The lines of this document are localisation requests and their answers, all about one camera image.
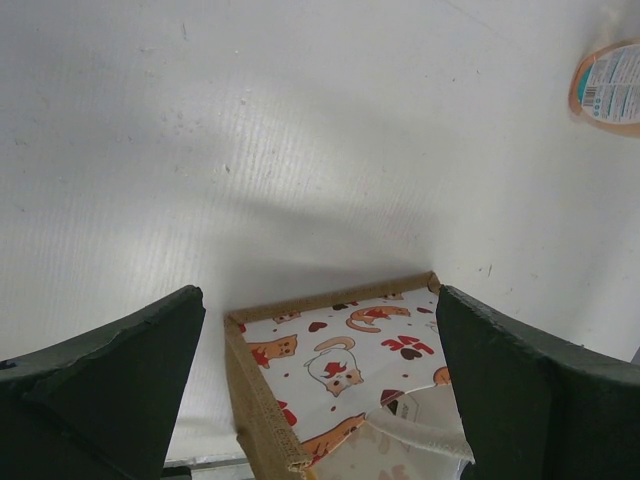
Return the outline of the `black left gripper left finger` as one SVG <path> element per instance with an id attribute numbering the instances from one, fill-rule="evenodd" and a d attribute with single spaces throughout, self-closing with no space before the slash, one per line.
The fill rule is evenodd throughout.
<path id="1" fill-rule="evenodd" d="M 160 478 L 204 317 L 203 293 L 188 285 L 2 360 L 2 478 Z"/>

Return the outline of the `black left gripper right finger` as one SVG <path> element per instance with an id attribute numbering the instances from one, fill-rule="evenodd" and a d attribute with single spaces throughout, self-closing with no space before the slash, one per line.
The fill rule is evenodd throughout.
<path id="1" fill-rule="evenodd" d="M 636 479 L 639 368 L 453 286 L 436 320 L 475 461 L 465 479 Z"/>

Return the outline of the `white frosted rectangular bottle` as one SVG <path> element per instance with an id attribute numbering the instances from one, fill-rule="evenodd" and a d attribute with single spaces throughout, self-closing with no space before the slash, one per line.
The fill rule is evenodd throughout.
<path id="1" fill-rule="evenodd" d="M 449 385 L 405 394 L 386 409 L 395 416 L 447 431 L 462 429 Z M 461 477 L 466 462 L 406 445 L 363 423 L 333 452 L 312 467 L 318 479 L 432 479 Z"/>

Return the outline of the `burlap cat print canvas bag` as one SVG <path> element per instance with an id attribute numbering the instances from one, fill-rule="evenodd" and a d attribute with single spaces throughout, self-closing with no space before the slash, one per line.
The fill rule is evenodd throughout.
<path id="1" fill-rule="evenodd" d="M 463 427 L 420 425 L 386 409 L 405 394 L 452 388 L 436 320 L 440 287 L 426 272 L 225 316 L 237 439 L 256 478 L 318 479 L 312 467 L 365 422 L 474 463 Z"/>

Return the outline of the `orange bottle with pink cap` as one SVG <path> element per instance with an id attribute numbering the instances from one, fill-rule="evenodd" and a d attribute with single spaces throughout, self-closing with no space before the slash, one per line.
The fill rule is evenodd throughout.
<path id="1" fill-rule="evenodd" d="M 611 44 L 578 65 L 568 96 L 572 114 L 619 136 L 639 137 L 639 38 Z"/>

